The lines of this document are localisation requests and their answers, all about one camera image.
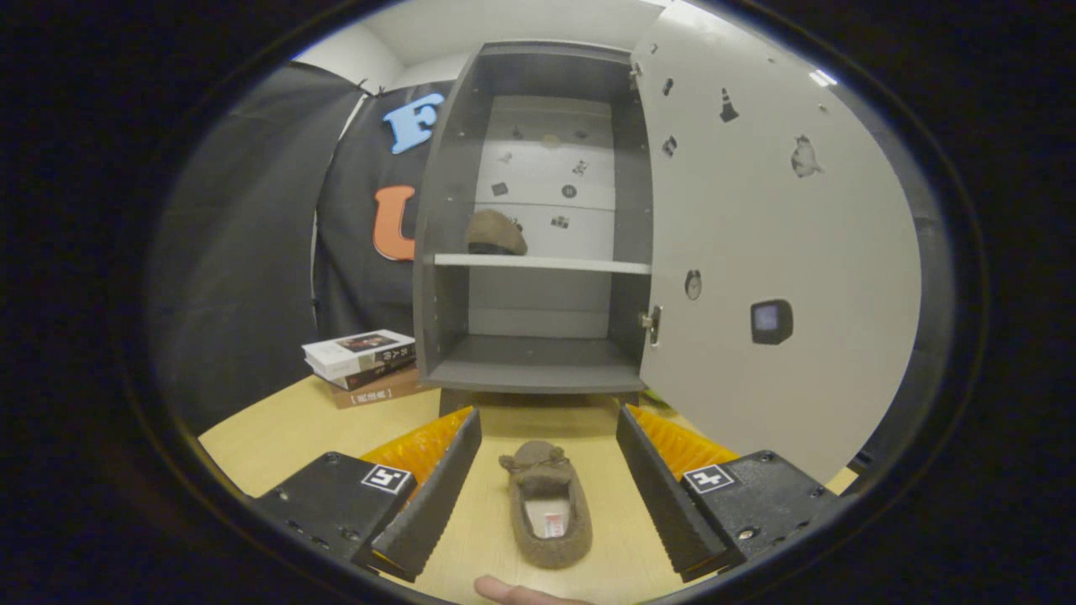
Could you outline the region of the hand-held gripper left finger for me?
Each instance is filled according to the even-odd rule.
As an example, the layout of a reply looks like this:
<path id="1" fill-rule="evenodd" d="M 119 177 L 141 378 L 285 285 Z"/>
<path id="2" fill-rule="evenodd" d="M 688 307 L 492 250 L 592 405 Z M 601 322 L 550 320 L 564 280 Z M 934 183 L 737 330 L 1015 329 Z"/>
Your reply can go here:
<path id="1" fill-rule="evenodd" d="M 445 532 L 481 441 L 479 411 L 461 408 L 360 458 L 323 453 L 254 505 L 327 555 L 412 582 Z"/>

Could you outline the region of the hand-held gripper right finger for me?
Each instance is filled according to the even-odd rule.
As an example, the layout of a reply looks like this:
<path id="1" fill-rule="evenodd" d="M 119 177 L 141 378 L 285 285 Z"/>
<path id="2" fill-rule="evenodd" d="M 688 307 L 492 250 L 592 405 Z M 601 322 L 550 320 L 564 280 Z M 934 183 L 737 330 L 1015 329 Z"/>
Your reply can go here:
<path id="1" fill-rule="evenodd" d="M 634 405 L 621 407 L 615 441 L 685 582 L 768 554 L 838 498 L 771 450 L 737 456 Z"/>

